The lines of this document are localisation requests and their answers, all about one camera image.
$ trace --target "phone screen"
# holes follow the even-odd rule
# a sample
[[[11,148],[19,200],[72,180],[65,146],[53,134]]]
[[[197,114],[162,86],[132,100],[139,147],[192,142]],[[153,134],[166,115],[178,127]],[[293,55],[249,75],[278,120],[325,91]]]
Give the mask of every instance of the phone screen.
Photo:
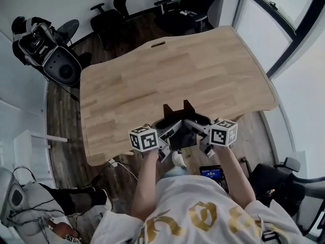
[[[204,170],[201,175],[213,180],[221,180],[222,174],[220,169]]]

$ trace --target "speaker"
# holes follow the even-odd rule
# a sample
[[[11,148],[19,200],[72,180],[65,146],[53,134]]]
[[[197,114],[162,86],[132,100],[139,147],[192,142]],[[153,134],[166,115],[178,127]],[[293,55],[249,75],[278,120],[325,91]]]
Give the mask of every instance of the speaker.
[[[73,86],[80,80],[81,66],[65,48],[56,47],[44,63],[44,72],[55,82]]]

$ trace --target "chair armrest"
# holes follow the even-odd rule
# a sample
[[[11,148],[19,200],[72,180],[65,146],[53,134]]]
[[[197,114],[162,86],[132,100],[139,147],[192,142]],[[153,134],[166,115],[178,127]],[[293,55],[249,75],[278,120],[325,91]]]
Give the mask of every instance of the chair armrest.
[[[96,6],[93,6],[92,8],[90,8],[90,10],[95,10],[98,9],[102,14],[105,13],[105,11],[103,10],[102,6],[104,5],[104,3],[98,4]]]
[[[164,5],[164,4],[167,4],[171,2],[171,0],[161,0],[161,1],[157,1],[155,3],[153,3],[155,6],[161,6],[161,5]]]
[[[200,22],[208,17],[206,14],[191,14],[190,16],[195,22]]]
[[[286,168],[298,173],[300,171],[300,162],[295,158],[287,157],[283,164],[275,165],[274,167]]]

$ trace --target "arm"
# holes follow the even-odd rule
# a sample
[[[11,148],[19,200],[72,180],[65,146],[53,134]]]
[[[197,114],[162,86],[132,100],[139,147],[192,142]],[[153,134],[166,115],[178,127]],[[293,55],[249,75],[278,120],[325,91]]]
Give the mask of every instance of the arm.
[[[252,186],[244,175],[235,155],[228,147],[214,146],[213,148],[219,156],[232,199],[245,209],[248,204],[256,200]]]
[[[131,216],[145,221],[156,209],[156,162],[158,149],[145,153],[139,173]]]
[[[79,233],[72,229],[67,223],[60,222],[58,224],[55,224],[51,220],[48,220],[48,224],[53,228],[52,231],[63,239],[65,239],[67,235],[75,238],[79,237]]]

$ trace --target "gold print on shirt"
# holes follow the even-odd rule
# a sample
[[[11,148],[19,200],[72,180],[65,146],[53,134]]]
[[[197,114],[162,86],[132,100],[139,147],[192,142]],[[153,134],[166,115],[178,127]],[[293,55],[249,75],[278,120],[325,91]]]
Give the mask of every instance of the gold print on shirt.
[[[236,234],[238,231],[248,229],[250,227],[255,228],[255,236],[260,237],[262,235],[262,229],[258,226],[260,221],[253,220],[249,215],[240,213],[237,209],[239,206],[233,207],[229,210],[230,219],[228,221],[228,227],[233,234]],[[242,227],[239,222],[239,218],[244,216],[244,227]]]
[[[196,207],[203,208],[200,211],[201,219],[195,210]],[[209,224],[205,223],[205,221],[208,218],[208,212],[210,213],[210,216],[211,216],[211,222]],[[215,204],[212,202],[203,203],[203,202],[199,201],[198,203],[196,203],[193,207],[191,207],[189,209],[189,215],[190,215],[192,224],[195,227],[202,229],[204,231],[208,231],[209,229],[211,229],[211,227],[214,225],[214,223],[217,220],[217,208],[216,208]]]
[[[151,219],[149,219],[146,224],[147,224],[147,235],[148,235],[148,243],[151,243],[157,236],[157,232],[159,232],[159,230],[156,229],[155,224],[157,222],[164,222],[166,223],[172,234],[174,236],[182,236],[185,233],[185,230],[182,229],[181,227],[178,226],[177,222],[171,218],[171,217],[167,217],[164,216],[166,213],[168,213],[170,211],[167,210],[165,212],[162,212],[160,214],[158,214],[155,217],[152,217]]]
[[[286,236],[286,234],[284,233],[284,231],[283,231],[283,230],[280,230],[280,229],[279,229],[278,227],[276,227],[275,225],[271,224],[270,229],[271,229],[272,231],[278,233],[279,235],[281,235],[281,236],[283,236],[284,238],[287,239],[287,236]]]

